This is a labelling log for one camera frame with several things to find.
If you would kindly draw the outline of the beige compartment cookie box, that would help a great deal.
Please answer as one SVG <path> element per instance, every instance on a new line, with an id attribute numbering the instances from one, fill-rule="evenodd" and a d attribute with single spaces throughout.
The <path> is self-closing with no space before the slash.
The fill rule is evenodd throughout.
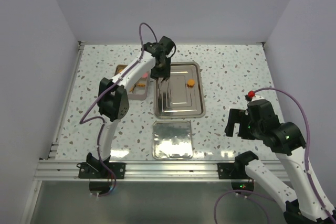
<path id="1" fill-rule="evenodd" d="M 115 75 L 112 78 L 112 82 L 116 83 L 117 86 L 124 86 L 129 88 L 128 89 L 128 99 L 129 100 L 139 100 L 143 101 L 148 96 L 148 89 L 150 83 L 150 72 L 148 71 L 148 77 L 142 78 L 142 75 L 139 75 L 138 71 L 139 67 L 136 65 L 135 67 L 131 68 L 131 65 L 117 65 L 115 69 Z M 145 87 L 137 87 L 138 83 L 146 84 Z"/>

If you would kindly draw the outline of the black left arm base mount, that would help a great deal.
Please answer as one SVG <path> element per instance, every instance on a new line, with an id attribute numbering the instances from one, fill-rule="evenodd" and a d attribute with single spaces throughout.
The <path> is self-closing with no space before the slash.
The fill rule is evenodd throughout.
<path id="1" fill-rule="evenodd" d="M 108 163 L 106 166 L 114 173 L 115 179 L 124 179 L 126 171 L 126 163 Z M 92 168 L 86 162 L 78 163 L 76 165 L 79 168 L 78 177 L 80 179 L 107 179 L 112 178 L 109 171 L 103 166 L 99 165 L 99 169 Z"/>

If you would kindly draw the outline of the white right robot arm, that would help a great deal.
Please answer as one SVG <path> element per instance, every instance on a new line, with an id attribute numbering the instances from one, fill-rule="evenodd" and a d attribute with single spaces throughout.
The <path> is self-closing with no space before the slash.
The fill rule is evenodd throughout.
<path id="1" fill-rule="evenodd" d="M 308 144 L 300 129 L 291 122 L 281 123 L 272 104 L 265 100 L 250 101 L 247 109 L 230 109 L 225 134 L 244 140 L 260 140 L 275 153 L 284 167 L 291 187 L 265 167 L 252 151 L 234 159 L 231 178 L 256 181 L 279 205 L 287 223 L 335 223 L 335 206 L 325 195 L 305 156 Z"/>

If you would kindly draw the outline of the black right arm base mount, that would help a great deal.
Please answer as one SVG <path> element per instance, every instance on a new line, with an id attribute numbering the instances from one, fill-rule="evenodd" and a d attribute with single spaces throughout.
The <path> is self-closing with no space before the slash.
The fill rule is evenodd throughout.
<path id="1" fill-rule="evenodd" d="M 248 179 L 248 176 L 238 171 L 234 163 L 217 163 L 217 173 L 219 179 Z"/>

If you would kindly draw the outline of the large steel baking tray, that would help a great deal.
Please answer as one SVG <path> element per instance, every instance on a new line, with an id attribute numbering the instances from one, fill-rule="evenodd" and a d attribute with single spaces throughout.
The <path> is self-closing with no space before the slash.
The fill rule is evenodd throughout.
<path id="1" fill-rule="evenodd" d="M 201 118 L 205 115 L 205 102 L 199 64 L 176 62 L 171 64 L 170 106 L 160 110 L 157 102 L 157 81 L 154 88 L 154 114 L 159 119 Z M 195 80 L 189 88 L 187 81 Z"/>

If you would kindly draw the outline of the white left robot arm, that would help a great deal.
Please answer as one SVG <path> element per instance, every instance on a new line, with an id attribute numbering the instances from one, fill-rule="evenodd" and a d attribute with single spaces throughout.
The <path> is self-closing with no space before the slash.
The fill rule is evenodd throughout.
<path id="1" fill-rule="evenodd" d="M 94 102 L 99 107 L 98 118 L 102 119 L 102 129 L 97 139 L 97 151 L 87 155 L 86 162 L 97 178 L 104 178 L 109 172 L 107 162 L 113 137 L 120 121 L 129 110 L 128 92 L 145 73 L 154 80 L 168 79 L 171 71 L 169 54 L 176 49 L 175 43 L 163 36 L 159 42 L 147 42 L 140 55 L 112 79 L 103 78 L 99 83 L 99 96 Z"/>

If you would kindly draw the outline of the small square steel lid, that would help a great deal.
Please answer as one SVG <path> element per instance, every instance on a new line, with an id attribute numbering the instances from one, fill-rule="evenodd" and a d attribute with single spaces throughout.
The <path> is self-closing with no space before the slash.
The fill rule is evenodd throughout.
<path id="1" fill-rule="evenodd" d="M 191 121 L 156 121 L 153 124 L 152 155 L 157 160 L 191 159 Z"/>

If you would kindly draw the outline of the orange flower cookie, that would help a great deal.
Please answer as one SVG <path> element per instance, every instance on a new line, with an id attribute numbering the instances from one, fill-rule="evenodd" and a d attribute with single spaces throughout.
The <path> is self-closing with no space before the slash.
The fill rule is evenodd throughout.
<path id="1" fill-rule="evenodd" d="M 187 86 L 188 86 L 189 88 L 194 87 L 195 84 L 196 84 L 196 82 L 195 82 L 195 80 L 193 80 L 193 79 L 189 79 L 189 80 L 187 81 Z"/>

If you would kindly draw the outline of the steel slotted tongs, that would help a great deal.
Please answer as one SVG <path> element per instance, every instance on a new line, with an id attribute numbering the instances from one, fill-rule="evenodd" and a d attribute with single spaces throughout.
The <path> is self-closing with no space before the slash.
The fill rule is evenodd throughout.
<path id="1" fill-rule="evenodd" d="M 160 78 L 157 85 L 157 103 L 160 110 L 170 106 L 170 79 Z"/>

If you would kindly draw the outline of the aluminium frame rail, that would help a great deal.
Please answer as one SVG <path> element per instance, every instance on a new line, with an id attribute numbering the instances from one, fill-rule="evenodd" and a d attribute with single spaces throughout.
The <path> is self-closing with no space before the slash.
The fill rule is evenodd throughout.
<path id="1" fill-rule="evenodd" d="M 121 182 L 218 182 L 217 161 L 124 161 Z M 78 181 L 78 161 L 39 161 L 34 180 Z"/>

